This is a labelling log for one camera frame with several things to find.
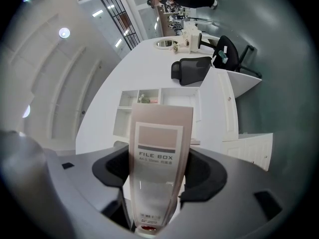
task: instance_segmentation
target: chair backrest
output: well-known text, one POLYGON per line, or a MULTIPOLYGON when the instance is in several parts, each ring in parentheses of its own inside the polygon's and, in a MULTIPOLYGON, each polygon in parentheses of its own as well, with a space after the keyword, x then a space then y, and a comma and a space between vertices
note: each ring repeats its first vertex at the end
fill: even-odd
POLYGON ((238 51, 235 47, 235 45, 232 43, 231 40, 229 40, 228 37, 225 35, 222 35, 217 43, 217 46, 214 51, 213 57, 216 56, 215 61, 213 62, 213 65, 216 68, 225 69, 228 71, 234 71, 239 66, 239 57, 238 57, 238 51), (228 57, 228 61, 226 64, 223 64, 222 58, 218 55, 218 52, 220 50, 224 51, 224 47, 227 46, 227 53, 226 56, 228 57))
POLYGON ((171 79, 181 79, 181 70, 180 70, 180 62, 176 61, 171 66, 171 72, 170 72, 170 78, 171 79))
POLYGON ((203 81, 211 67, 211 57, 182 58, 180 62, 182 86, 203 81))

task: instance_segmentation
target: gray floor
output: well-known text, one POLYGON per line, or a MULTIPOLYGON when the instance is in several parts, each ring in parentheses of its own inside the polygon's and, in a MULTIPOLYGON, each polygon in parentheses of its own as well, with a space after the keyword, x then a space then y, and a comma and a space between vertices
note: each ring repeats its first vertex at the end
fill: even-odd
POLYGON ((256 48, 243 65, 263 81, 237 100, 239 130, 274 133, 270 173, 299 197, 319 150, 319 67, 301 19, 287 0, 219 0, 197 17, 214 20, 207 32, 229 37, 239 54, 256 48))

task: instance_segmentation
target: black pants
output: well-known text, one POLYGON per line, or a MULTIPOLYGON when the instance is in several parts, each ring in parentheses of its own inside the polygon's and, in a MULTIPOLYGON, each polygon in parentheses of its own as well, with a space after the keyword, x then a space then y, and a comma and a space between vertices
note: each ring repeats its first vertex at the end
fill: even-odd
POLYGON ((215 0, 176 0, 180 6, 188 8, 212 7, 215 0))

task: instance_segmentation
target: white sneaker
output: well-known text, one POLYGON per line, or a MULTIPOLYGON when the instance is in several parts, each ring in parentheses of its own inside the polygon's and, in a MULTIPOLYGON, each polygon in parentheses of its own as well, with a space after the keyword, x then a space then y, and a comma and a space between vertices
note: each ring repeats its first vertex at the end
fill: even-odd
POLYGON ((213 5, 212 5, 212 9, 216 9, 216 7, 217 7, 217 0, 214 0, 215 2, 213 3, 213 5))

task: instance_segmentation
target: black metal railing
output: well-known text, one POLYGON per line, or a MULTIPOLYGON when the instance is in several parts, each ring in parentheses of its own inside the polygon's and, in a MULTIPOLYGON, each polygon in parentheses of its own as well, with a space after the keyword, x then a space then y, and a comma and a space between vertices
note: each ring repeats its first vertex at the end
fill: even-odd
POLYGON ((134 49, 140 40, 121 0, 101 0, 101 2, 130 50, 134 49))

